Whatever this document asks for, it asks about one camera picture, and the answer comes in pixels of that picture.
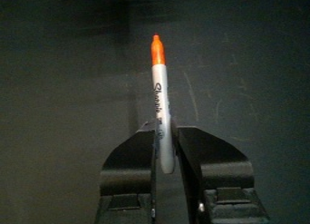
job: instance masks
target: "sharpie logo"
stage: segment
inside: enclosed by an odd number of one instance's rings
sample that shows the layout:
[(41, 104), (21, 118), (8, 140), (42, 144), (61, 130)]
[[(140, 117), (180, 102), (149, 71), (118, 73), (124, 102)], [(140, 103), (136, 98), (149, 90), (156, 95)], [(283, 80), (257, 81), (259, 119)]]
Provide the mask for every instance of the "sharpie logo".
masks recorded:
[(159, 83), (155, 84), (153, 87), (153, 94), (155, 94), (155, 110), (156, 112), (160, 112), (160, 96), (159, 93), (161, 92), (161, 85)]

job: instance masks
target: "sharpie marker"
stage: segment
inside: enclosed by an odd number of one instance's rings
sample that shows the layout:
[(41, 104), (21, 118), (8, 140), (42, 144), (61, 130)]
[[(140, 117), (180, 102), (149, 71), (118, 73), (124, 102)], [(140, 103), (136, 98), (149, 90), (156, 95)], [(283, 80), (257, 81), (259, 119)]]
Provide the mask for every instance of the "sharpie marker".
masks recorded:
[(171, 134), (171, 115), (168, 102), (167, 69), (160, 37), (155, 34), (151, 43), (152, 83), (155, 94), (155, 111), (157, 119), (157, 140), (160, 144), (160, 164), (163, 173), (172, 173), (175, 169), (175, 149)]

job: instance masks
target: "orange marker cap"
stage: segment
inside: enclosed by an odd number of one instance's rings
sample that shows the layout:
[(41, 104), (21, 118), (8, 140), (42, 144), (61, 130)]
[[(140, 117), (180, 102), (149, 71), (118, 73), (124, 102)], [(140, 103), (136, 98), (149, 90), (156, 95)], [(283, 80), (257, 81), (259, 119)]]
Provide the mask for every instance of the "orange marker cap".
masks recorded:
[(151, 59), (152, 59), (152, 65), (164, 64), (163, 45), (161, 45), (160, 37), (157, 34), (155, 34), (152, 37)]

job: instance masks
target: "screw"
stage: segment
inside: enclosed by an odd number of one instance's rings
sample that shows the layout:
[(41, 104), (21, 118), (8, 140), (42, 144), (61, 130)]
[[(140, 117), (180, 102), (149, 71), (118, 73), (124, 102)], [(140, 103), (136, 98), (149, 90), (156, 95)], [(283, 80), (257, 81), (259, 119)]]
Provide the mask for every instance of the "screw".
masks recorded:
[(200, 211), (200, 212), (204, 212), (204, 205), (203, 205), (201, 202), (199, 202), (199, 211)]

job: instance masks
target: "black plastic part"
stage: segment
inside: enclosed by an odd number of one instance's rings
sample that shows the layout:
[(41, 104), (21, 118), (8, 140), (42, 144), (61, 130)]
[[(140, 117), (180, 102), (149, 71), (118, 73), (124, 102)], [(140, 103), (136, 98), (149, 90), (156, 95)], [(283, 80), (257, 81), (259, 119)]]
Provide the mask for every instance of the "black plastic part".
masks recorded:
[(245, 156), (195, 127), (177, 128), (176, 137), (189, 223), (267, 223)]
[[(100, 172), (96, 224), (155, 221), (153, 123), (110, 153)], [(173, 128), (188, 223), (265, 224), (252, 166), (239, 150), (195, 127)]]

